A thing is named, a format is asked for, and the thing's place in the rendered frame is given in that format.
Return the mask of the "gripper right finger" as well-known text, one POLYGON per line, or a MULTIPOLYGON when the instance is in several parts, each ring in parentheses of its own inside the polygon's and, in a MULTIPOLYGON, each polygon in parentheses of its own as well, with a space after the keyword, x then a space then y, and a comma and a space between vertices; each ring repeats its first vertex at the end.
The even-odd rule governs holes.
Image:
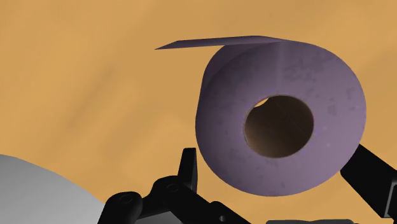
POLYGON ((359 145, 341 176, 381 218, 397 221, 397 170, 359 145))

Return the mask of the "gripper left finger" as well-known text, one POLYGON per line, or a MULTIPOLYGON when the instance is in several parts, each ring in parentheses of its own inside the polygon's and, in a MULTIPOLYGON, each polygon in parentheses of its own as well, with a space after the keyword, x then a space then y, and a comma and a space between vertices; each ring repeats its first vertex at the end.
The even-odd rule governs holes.
POLYGON ((183 224, 250 224, 224 204, 197 194, 197 152, 183 150, 176 176, 156 180, 145 197, 120 192, 105 203, 97 224, 135 224, 137 220, 171 212, 183 224))

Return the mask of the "purple toilet paper roll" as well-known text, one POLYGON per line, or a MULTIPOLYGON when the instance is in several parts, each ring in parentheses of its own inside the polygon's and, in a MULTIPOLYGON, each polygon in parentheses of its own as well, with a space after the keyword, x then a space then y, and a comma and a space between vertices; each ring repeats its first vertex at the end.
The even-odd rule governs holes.
POLYGON ((265 36, 179 40, 167 48, 217 46, 198 98, 195 132, 200 152, 220 179, 243 192, 284 196, 314 188, 352 157, 366 122, 366 101, 351 68, 309 43, 265 36), (287 96, 308 107, 308 142, 284 158, 262 156, 244 133, 263 99, 287 96))

